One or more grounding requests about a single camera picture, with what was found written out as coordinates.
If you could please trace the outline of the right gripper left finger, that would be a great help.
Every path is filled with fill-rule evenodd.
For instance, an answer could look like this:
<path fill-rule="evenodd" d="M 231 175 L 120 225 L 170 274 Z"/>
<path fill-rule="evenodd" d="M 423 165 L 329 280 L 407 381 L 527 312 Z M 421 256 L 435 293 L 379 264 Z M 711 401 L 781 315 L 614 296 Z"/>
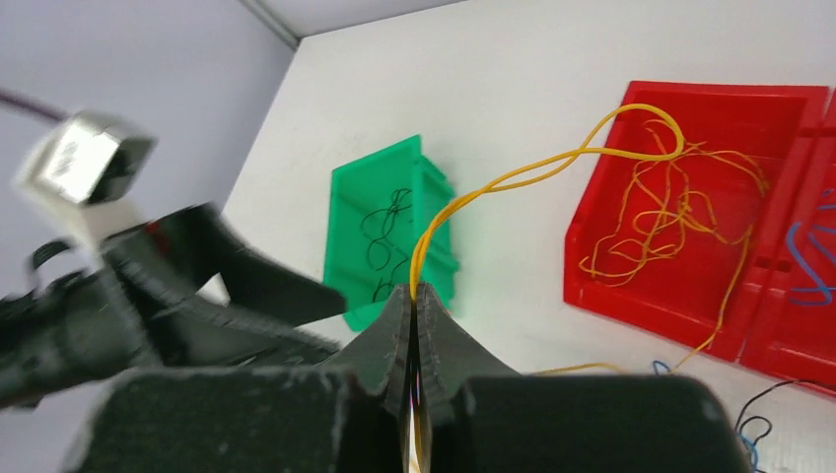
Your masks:
<path fill-rule="evenodd" d="M 345 380 L 337 472 L 407 472 L 412 369 L 409 286 L 390 293 L 369 327 L 323 365 Z"/>

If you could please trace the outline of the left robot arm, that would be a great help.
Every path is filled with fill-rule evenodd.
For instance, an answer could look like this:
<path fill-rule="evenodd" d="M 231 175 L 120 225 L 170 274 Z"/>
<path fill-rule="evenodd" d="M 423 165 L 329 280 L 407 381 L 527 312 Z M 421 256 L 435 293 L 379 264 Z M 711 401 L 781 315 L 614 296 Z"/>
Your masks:
<path fill-rule="evenodd" d="M 1 302 L 1 404 L 133 367 L 313 365 L 337 345 L 304 330 L 336 290 L 248 246 L 211 204 L 108 237 L 102 268 Z"/>

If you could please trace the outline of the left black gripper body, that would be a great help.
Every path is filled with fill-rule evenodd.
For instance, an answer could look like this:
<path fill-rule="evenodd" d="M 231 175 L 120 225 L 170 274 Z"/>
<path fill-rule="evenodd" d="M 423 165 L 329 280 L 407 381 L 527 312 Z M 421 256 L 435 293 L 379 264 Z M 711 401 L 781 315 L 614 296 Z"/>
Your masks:
<path fill-rule="evenodd" d="M 185 346 L 175 329 L 175 314 L 184 308 L 210 307 L 199 289 L 178 275 L 158 251 L 153 224 L 136 226 L 100 241 L 103 263 L 135 304 L 152 341 L 168 366 L 193 367 L 185 362 Z"/>

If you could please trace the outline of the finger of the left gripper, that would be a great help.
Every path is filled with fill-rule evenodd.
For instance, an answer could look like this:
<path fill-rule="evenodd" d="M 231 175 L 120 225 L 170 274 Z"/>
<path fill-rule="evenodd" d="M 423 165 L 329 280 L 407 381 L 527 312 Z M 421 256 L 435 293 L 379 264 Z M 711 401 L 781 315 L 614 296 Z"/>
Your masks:
<path fill-rule="evenodd" d="M 175 329 L 194 367 L 315 365 L 339 350 L 332 340 L 246 310 L 184 308 Z"/>
<path fill-rule="evenodd" d="M 234 307 L 271 315 L 292 326 L 346 309 L 338 291 L 249 245 L 212 204 L 183 208 L 154 221 L 153 240 L 192 287 L 199 289 L 220 276 Z"/>

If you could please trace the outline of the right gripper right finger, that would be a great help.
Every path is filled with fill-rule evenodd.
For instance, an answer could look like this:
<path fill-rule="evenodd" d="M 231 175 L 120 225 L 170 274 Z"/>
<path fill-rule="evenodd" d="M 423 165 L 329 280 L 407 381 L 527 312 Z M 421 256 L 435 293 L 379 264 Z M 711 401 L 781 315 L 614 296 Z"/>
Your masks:
<path fill-rule="evenodd" d="M 475 376 L 517 375 L 460 326 L 436 289 L 418 286 L 413 305 L 414 440 L 422 472 L 442 472 L 453 453 L 453 400 Z"/>

